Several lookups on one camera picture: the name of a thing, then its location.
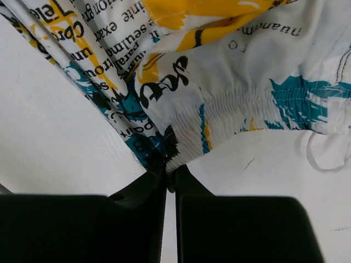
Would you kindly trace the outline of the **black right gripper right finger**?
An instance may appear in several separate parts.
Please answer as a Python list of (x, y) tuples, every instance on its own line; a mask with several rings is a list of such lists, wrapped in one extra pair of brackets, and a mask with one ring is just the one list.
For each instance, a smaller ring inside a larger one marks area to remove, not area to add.
[(179, 262), (323, 262), (308, 214), (284, 196), (216, 196), (173, 174)]

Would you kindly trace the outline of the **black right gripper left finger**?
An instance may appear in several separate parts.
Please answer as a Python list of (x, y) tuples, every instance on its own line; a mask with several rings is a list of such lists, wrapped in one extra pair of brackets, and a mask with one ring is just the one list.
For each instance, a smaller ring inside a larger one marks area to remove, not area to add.
[(1, 262), (159, 262), (165, 199), (151, 171), (110, 196), (1, 195)]

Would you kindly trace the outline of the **colourful patterned shorts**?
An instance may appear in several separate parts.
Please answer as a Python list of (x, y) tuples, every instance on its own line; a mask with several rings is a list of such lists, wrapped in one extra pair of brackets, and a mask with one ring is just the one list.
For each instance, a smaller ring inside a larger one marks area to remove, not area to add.
[(350, 1), (1, 1), (1, 15), (144, 168), (240, 132), (350, 134)]

